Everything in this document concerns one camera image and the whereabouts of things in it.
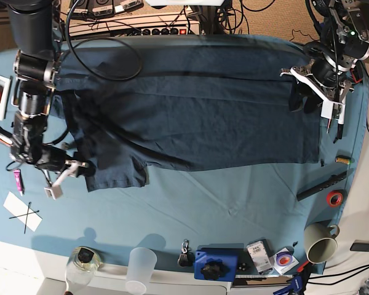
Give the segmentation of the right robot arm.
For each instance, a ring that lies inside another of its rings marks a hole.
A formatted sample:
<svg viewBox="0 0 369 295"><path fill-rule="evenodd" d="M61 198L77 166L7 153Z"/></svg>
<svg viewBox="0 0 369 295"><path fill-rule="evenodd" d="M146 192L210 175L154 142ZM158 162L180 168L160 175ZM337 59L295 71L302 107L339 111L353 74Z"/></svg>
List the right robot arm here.
<svg viewBox="0 0 369 295"><path fill-rule="evenodd" d="M14 117L10 156L14 162L42 171L50 199L62 195L67 177L86 175L93 165L45 143L47 118L55 93L55 76L62 55L63 23L60 1L6 1L18 53L14 61Z"/></svg>

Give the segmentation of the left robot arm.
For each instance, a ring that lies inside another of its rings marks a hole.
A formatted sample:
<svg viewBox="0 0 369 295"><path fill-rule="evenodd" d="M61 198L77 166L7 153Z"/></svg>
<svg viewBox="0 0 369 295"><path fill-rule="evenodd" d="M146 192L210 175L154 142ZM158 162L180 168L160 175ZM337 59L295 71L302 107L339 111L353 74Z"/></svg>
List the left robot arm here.
<svg viewBox="0 0 369 295"><path fill-rule="evenodd" d="M319 39L303 45L310 58L306 66L282 69L293 78L289 109L321 116L343 124L346 97L362 80L356 68L369 56L369 30L357 1L306 1Z"/></svg>

